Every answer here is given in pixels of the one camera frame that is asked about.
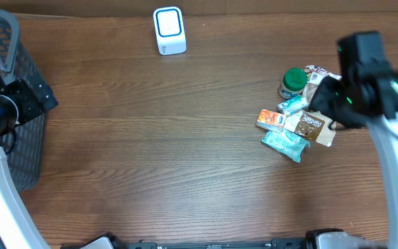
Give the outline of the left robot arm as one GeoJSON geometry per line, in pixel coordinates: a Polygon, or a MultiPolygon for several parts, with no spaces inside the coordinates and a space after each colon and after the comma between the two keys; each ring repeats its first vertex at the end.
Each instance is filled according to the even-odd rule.
{"type": "Polygon", "coordinates": [[[6,84],[1,76],[6,71],[0,60],[0,248],[47,248],[10,175],[8,154],[13,147],[5,149],[1,138],[11,134],[16,146],[16,127],[54,109],[58,102],[47,84],[31,86],[25,80],[6,84]]]}

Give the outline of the brown white snack bag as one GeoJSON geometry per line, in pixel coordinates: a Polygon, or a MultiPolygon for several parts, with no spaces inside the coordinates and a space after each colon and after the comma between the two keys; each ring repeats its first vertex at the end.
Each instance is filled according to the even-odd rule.
{"type": "MultiPolygon", "coordinates": [[[[303,70],[307,73],[308,81],[301,96],[308,104],[325,77],[341,79],[340,75],[333,74],[320,66],[307,65],[303,70]]],[[[336,135],[336,131],[329,128],[331,123],[332,120],[319,111],[311,111],[309,107],[305,107],[287,117],[285,128],[306,140],[330,147],[336,135]]]]}

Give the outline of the orange snack packet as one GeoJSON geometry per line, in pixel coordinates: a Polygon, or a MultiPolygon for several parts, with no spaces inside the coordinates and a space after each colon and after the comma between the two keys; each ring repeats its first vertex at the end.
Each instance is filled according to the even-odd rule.
{"type": "Polygon", "coordinates": [[[285,126],[286,115],[263,109],[256,121],[256,125],[268,131],[281,132],[285,126]]]}

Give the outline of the green lid jar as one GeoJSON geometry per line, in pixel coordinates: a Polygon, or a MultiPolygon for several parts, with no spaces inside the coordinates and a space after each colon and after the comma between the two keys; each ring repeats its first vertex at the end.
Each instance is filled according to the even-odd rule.
{"type": "Polygon", "coordinates": [[[306,84],[307,73],[300,68],[291,68],[285,73],[278,93],[284,99],[294,98],[302,93],[306,84]]]}

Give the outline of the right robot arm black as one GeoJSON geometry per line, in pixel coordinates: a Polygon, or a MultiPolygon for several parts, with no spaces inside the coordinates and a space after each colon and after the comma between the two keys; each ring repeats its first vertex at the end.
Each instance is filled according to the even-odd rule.
{"type": "Polygon", "coordinates": [[[354,33],[337,42],[340,80],[325,77],[309,108],[341,124],[368,129],[381,165],[389,220],[385,243],[336,229],[306,233],[308,248],[398,248],[398,71],[387,60],[377,31],[354,33]]]}

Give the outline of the teal packet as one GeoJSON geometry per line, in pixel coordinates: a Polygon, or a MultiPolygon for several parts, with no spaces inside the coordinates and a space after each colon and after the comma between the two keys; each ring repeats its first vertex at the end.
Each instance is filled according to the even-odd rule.
{"type": "Polygon", "coordinates": [[[286,155],[295,163],[300,163],[302,152],[310,147],[310,143],[307,140],[286,129],[268,131],[261,141],[272,149],[286,155]]]}

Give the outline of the teal tissue pack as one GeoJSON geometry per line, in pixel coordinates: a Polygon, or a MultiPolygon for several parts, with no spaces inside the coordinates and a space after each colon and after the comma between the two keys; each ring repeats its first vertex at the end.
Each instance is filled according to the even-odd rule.
{"type": "Polygon", "coordinates": [[[306,98],[297,95],[278,105],[278,110],[285,115],[292,115],[309,106],[306,98]]]}

